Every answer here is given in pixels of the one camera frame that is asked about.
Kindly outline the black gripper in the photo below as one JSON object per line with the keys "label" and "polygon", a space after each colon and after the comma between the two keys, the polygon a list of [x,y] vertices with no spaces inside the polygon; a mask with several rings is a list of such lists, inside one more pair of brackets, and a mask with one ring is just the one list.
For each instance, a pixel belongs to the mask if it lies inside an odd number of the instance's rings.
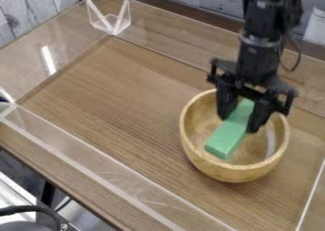
{"label": "black gripper", "polygon": [[238,105],[238,97],[254,104],[246,132],[256,133],[270,114],[288,114],[296,89],[278,75],[284,48],[283,36],[276,41],[240,36],[238,59],[212,58],[207,81],[216,88],[216,113],[226,120]]}

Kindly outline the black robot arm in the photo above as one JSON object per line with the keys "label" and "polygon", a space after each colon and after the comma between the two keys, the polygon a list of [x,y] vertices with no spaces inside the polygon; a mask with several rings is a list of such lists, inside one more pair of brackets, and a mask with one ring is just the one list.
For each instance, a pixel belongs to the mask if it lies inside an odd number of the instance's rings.
{"label": "black robot arm", "polygon": [[238,99],[252,102],[246,131],[255,133],[272,113],[288,114],[296,89],[278,75],[290,31],[299,25],[302,0],[242,0],[243,30],[235,61],[211,59],[216,114],[227,119]]}

